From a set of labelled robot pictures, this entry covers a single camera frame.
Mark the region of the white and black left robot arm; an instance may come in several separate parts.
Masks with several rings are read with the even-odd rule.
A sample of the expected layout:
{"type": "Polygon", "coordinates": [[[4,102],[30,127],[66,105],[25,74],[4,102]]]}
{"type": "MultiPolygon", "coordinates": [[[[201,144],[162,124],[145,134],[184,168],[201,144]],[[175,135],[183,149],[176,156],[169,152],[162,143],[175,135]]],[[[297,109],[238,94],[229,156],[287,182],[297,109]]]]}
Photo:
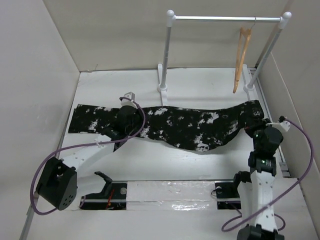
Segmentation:
{"type": "Polygon", "coordinates": [[[90,167],[136,137],[145,123],[146,116],[141,107],[122,106],[115,122],[107,126],[93,143],[79,144],[75,153],[61,159],[51,153],[41,163],[31,182],[33,210],[44,215],[36,207],[38,197],[59,211],[68,208],[73,201],[79,201],[82,206],[88,197],[110,199],[114,193],[113,180],[100,170],[90,173],[90,167]]]}

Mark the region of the black white patterned trousers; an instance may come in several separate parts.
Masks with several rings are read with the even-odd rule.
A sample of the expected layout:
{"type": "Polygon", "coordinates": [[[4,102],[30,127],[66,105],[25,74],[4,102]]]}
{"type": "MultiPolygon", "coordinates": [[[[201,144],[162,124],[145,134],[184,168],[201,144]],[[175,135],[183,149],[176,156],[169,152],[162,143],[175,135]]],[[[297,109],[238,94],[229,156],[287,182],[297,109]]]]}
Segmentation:
{"type": "MultiPolygon", "coordinates": [[[[115,122],[120,108],[79,104],[73,111],[68,132],[102,134],[115,122]]],[[[192,109],[175,106],[143,108],[146,120],[139,138],[163,141],[173,147],[207,152],[224,146],[245,127],[248,117],[263,119],[258,100],[216,109],[192,109]]]]}

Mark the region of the wooden clothes hanger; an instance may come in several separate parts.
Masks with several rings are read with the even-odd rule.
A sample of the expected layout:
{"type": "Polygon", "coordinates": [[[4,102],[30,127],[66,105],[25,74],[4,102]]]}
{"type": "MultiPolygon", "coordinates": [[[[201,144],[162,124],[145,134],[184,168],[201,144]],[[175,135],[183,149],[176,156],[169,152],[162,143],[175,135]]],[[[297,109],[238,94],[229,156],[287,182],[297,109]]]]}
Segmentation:
{"type": "Polygon", "coordinates": [[[235,73],[234,73],[234,84],[232,93],[235,94],[238,86],[240,77],[242,74],[242,69],[246,57],[246,53],[248,50],[249,42],[252,37],[252,28],[256,24],[257,18],[254,18],[253,25],[250,28],[240,28],[239,38],[238,38],[238,45],[237,45],[237,53],[236,53],[236,62],[235,62],[235,73]]]}

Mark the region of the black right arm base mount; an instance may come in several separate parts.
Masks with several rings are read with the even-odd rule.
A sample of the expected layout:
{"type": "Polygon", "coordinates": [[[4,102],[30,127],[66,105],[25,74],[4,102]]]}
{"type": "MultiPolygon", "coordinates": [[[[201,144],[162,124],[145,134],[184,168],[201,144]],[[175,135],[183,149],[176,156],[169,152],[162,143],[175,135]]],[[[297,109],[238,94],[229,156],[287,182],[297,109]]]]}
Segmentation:
{"type": "Polygon", "coordinates": [[[216,198],[218,210],[241,209],[240,196],[232,181],[215,181],[211,195],[216,198]]]}

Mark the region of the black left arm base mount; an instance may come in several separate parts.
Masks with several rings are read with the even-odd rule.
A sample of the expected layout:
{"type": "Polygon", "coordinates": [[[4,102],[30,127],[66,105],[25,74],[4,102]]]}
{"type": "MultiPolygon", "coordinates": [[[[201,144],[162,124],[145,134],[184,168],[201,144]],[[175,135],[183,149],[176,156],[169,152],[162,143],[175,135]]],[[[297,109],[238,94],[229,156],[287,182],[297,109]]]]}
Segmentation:
{"type": "Polygon", "coordinates": [[[127,181],[113,181],[109,176],[96,171],[94,173],[103,179],[103,186],[97,192],[89,192],[80,198],[81,210],[126,210],[127,209],[127,181]]]}

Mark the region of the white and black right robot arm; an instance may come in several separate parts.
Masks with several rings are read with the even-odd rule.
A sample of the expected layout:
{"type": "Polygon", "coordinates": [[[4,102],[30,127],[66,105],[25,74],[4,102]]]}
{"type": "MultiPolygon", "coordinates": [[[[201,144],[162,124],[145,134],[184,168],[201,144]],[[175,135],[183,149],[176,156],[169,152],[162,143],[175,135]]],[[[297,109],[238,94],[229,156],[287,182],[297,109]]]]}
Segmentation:
{"type": "Polygon", "coordinates": [[[283,240],[273,206],[273,186],[277,174],[275,153],[284,137],[267,118],[248,118],[244,131],[252,138],[253,151],[248,158],[249,171],[239,171],[231,184],[232,193],[240,197],[242,224],[239,240],[283,240]]]}

